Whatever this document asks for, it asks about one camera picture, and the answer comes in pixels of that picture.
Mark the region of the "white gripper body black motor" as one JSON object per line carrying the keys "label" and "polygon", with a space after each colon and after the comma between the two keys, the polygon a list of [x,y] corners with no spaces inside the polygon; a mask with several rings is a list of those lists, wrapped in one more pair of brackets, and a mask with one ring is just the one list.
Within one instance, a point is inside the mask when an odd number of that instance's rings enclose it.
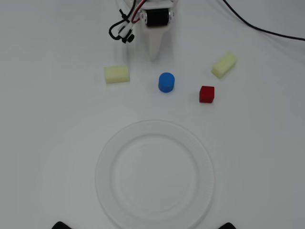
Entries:
{"label": "white gripper body black motor", "polygon": [[147,10],[147,27],[168,26],[174,16],[173,0],[146,0],[141,10]]}

